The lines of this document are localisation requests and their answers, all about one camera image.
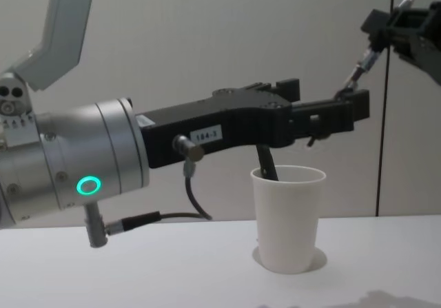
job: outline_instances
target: gray wall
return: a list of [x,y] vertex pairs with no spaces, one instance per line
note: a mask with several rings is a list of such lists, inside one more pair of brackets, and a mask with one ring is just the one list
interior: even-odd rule
[[[37,112],[129,96],[137,112],[208,97],[213,90],[298,77],[302,99],[332,96],[367,46],[359,30],[391,0],[94,0],[80,66],[44,93]],[[0,68],[39,41],[48,0],[0,0]],[[274,151],[279,164],[328,174],[323,216],[373,216],[376,208],[385,57],[362,84],[371,118],[355,132],[306,150]],[[254,217],[252,147],[204,158],[194,191],[217,220]],[[106,220],[140,212],[189,211],[182,165],[151,171],[151,185],[101,203]],[[80,209],[25,226],[80,225]]]
[[[432,1],[416,0],[415,7]],[[380,215],[441,213],[440,105],[440,86],[393,55]]]

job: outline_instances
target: screw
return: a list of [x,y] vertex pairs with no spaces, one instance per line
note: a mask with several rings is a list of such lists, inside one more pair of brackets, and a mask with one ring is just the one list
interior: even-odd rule
[[11,196],[14,196],[20,192],[20,187],[17,184],[9,184],[8,188],[6,189],[7,193]]
[[44,135],[44,139],[47,141],[53,141],[56,138],[56,134],[54,132],[48,132]]
[[6,101],[5,103],[3,103],[3,105],[1,105],[0,110],[5,115],[11,115],[15,111],[15,107],[11,102]]
[[65,172],[57,172],[55,179],[58,182],[65,182],[68,179],[68,175]]

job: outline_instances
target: black cable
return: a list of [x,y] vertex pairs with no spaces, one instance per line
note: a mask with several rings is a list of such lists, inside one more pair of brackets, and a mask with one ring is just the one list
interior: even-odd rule
[[170,213],[170,214],[162,214],[161,218],[164,220],[166,218],[180,218],[180,217],[186,217],[186,218],[204,218],[204,216],[196,213]]
[[152,212],[142,215],[137,215],[133,217],[122,218],[121,223],[124,229],[124,232],[136,229],[137,227],[142,227],[144,225],[152,224],[155,222],[159,222],[160,220],[166,218],[204,218],[204,216],[195,214],[195,213],[170,213],[170,214],[161,214],[160,212]]
[[199,203],[196,201],[196,198],[194,198],[193,191],[192,191],[192,181],[190,178],[185,179],[185,191],[187,191],[188,199],[192,203],[195,210],[198,211],[198,213],[207,220],[212,220],[213,218],[199,205]]

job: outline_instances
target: green led ring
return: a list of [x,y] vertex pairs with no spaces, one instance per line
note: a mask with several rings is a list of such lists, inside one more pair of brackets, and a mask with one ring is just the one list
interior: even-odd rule
[[[83,184],[86,182],[92,181],[96,184],[96,187],[93,191],[90,192],[84,192],[82,187]],[[83,177],[82,179],[79,180],[78,184],[76,184],[76,190],[78,193],[80,193],[82,196],[91,196],[95,193],[97,193],[99,190],[101,189],[101,181],[99,180],[99,178],[95,177],[95,176],[86,176]]]

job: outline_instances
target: white table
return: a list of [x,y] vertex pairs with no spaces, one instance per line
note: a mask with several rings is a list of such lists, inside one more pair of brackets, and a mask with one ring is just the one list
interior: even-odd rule
[[150,225],[88,247],[85,229],[0,231],[0,307],[441,307],[441,216],[320,220],[327,264],[252,258],[254,221]]

